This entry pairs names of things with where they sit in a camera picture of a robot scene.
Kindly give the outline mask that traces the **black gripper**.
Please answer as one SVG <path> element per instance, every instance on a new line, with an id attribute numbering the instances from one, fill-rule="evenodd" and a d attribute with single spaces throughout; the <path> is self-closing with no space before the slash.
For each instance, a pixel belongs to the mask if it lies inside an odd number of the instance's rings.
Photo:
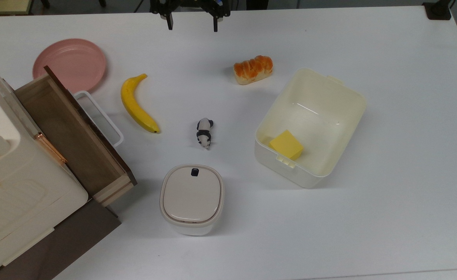
<path id="1" fill-rule="evenodd" d="M 173 30 L 172 12 L 179 7 L 200 8 L 214 18 L 214 32 L 218 31 L 218 19 L 231 14 L 228 0 L 151 0 L 149 11 L 167 16 L 168 30 Z"/>

